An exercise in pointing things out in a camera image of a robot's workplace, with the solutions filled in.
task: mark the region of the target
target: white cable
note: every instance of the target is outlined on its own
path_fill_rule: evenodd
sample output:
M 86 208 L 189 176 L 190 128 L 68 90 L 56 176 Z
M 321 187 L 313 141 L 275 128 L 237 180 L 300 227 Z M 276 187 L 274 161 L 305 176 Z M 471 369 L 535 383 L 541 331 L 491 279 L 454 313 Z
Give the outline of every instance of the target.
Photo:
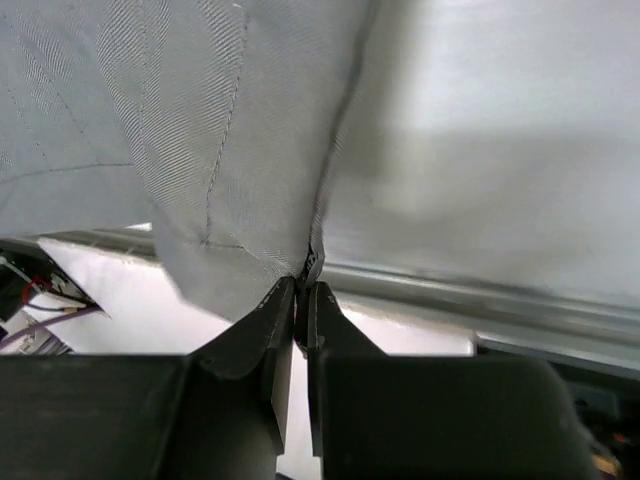
M 9 270 L 11 270 L 13 273 L 15 273 L 16 275 L 18 275 L 20 278 L 22 278 L 25 282 L 27 282 L 28 284 L 31 283 L 33 289 L 38 292 L 38 293 L 44 293 L 42 291 L 42 289 L 36 285 L 35 283 L 32 283 L 32 280 L 29 278 L 29 276 L 24 273 L 22 270 L 20 270 L 18 267 L 16 267 L 14 264 L 12 264 L 9 260 L 7 260 L 5 257 L 0 257 L 0 264 L 6 266 L 7 268 L 9 268 Z

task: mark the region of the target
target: purple cable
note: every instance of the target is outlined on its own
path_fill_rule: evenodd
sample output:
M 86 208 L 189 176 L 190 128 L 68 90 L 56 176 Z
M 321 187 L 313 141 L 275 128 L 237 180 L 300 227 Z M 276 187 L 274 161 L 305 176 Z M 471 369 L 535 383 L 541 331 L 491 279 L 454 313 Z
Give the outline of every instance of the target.
M 38 322 L 35 325 L 30 325 L 27 328 L 23 328 L 22 330 L 9 335 L 8 337 L 4 337 L 2 341 L 0 341 L 0 351 L 5 347 L 11 345 L 16 340 L 19 340 L 22 337 L 26 337 L 27 335 L 31 335 L 38 330 L 43 330 L 51 325 L 56 325 L 57 323 L 66 322 L 67 320 L 72 320 L 74 318 L 82 317 L 88 313 L 100 312 L 100 307 L 85 307 L 77 312 L 67 313 L 65 315 L 60 315 L 59 317 L 50 318 L 49 320 L 44 320 L 42 322 Z

